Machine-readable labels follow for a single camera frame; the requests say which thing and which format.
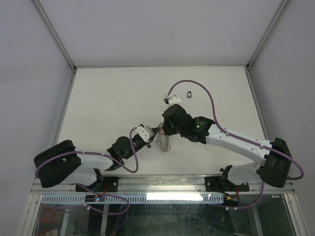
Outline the metal disc with key rings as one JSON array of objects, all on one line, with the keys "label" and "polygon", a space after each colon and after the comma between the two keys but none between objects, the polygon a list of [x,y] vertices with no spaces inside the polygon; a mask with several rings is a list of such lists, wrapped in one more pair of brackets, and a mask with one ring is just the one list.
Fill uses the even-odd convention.
[{"label": "metal disc with key rings", "polygon": [[[158,126],[162,128],[163,122],[161,122]],[[160,134],[160,146],[158,146],[160,152],[169,152],[171,150],[171,140],[172,138],[168,135]]]}]

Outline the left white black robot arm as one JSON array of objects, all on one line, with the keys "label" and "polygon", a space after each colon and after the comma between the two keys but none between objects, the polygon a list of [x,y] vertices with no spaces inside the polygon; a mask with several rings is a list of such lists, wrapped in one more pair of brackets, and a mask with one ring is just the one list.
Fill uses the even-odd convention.
[{"label": "left white black robot arm", "polygon": [[103,171],[122,168],[132,174],[138,172],[136,153],[144,147],[150,148],[160,130],[160,127],[151,128],[141,124],[131,129],[129,136],[119,137],[104,152],[84,151],[71,140],[62,141],[33,159],[35,177],[43,188],[66,182],[82,184],[97,191],[103,186]]}]

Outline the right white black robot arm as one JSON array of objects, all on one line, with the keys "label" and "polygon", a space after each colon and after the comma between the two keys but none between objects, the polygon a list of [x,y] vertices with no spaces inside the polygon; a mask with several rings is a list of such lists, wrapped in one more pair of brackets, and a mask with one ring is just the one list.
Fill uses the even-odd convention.
[{"label": "right white black robot arm", "polygon": [[284,187],[291,166],[291,154],[284,140],[233,135],[225,129],[220,130],[209,118],[192,118],[178,104],[167,108],[162,116],[165,135],[179,134],[193,143],[218,146],[251,160],[248,164],[228,165],[221,169],[220,185],[223,189],[232,190],[237,185],[259,180],[272,187]]}]

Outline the aluminium mounting rail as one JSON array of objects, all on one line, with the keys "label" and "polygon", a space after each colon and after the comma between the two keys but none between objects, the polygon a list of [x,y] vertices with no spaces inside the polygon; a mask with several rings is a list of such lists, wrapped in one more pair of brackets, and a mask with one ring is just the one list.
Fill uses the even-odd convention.
[{"label": "aluminium mounting rail", "polygon": [[[199,192],[206,193],[205,175],[118,175],[118,194],[144,194],[148,192]],[[74,183],[61,183],[43,188],[35,179],[32,194],[75,193]]]}]

